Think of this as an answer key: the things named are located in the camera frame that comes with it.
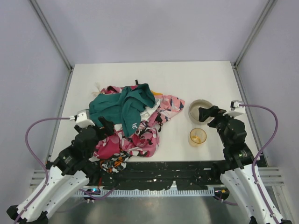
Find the teal green cloth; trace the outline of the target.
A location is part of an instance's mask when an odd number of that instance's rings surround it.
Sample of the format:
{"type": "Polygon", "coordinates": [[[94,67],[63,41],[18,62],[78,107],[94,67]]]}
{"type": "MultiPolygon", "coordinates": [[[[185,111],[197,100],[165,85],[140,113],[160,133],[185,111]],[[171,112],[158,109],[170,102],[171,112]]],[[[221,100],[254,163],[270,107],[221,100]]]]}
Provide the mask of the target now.
{"type": "Polygon", "coordinates": [[[154,107],[155,103],[155,97],[148,84],[140,84],[134,89],[126,86],[120,93],[101,93],[90,102],[90,119],[99,127],[103,126],[99,117],[104,117],[114,124],[121,124],[124,135],[129,137],[140,125],[140,113],[145,107],[154,107]]]}

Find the pink floral cloth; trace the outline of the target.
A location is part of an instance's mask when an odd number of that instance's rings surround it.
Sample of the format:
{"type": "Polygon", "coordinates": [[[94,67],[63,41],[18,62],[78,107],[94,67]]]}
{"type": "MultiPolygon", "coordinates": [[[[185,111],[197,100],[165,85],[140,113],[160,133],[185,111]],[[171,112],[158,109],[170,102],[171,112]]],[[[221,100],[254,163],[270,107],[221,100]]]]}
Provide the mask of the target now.
{"type": "MultiPolygon", "coordinates": [[[[109,86],[102,89],[101,93],[120,93],[123,88],[109,86]]],[[[131,156],[152,157],[159,146],[159,130],[156,126],[162,126],[168,122],[180,113],[185,106],[184,100],[172,95],[154,97],[156,102],[154,107],[145,107],[145,110],[140,113],[141,122],[134,134],[126,137],[122,125],[114,124],[114,135],[99,141],[94,156],[98,159],[108,159],[113,154],[126,152],[131,156]]]]}

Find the mustard yellow cloth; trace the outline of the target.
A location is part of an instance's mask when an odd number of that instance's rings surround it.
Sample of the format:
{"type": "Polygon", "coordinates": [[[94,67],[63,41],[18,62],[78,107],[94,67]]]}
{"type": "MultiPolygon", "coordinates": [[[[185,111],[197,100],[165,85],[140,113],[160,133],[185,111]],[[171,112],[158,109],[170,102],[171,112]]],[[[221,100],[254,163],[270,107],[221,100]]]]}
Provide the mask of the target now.
{"type": "Polygon", "coordinates": [[[151,93],[152,93],[154,96],[161,96],[161,95],[163,95],[162,93],[157,93],[157,92],[154,92],[154,91],[151,91],[151,93]]]}

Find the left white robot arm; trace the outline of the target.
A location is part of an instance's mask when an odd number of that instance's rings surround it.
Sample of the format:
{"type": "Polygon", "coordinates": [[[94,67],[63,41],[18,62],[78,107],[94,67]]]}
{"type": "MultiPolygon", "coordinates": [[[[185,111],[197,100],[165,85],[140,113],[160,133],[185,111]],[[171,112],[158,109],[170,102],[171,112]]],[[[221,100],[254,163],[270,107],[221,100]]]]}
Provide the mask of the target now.
{"type": "Polygon", "coordinates": [[[113,122],[99,117],[103,126],[97,127],[83,112],[65,120],[75,121],[74,128],[78,133],[59,153],[50,169],[38,160],[45,171],[44,180],[26,200],[7,210],[16,224],[48,223],[61,204],[83,186],[95,184],[100,177],[98,162],[91,161],[91,158],[98,142],[114,133],[113,122]]]}

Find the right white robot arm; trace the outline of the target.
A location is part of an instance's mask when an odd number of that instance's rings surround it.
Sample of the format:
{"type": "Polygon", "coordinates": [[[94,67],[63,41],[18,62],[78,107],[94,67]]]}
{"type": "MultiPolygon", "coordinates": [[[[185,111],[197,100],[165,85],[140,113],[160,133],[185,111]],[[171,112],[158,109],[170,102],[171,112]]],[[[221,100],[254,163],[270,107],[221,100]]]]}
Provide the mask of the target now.
{"type": "Polygon", "coordinates": [[[215,128],[223,144],[224,159],[212,165],[213,178],[221,181],[235,199],[249,224],[290,224],[271,200],[256,164],[257,157],[245,143],[245,124],[236,116],[245,113],[240,101],[231,103],[231,110],[217,106],[199,108],[199,121],[211,118],[207,125],[215,128]]]}

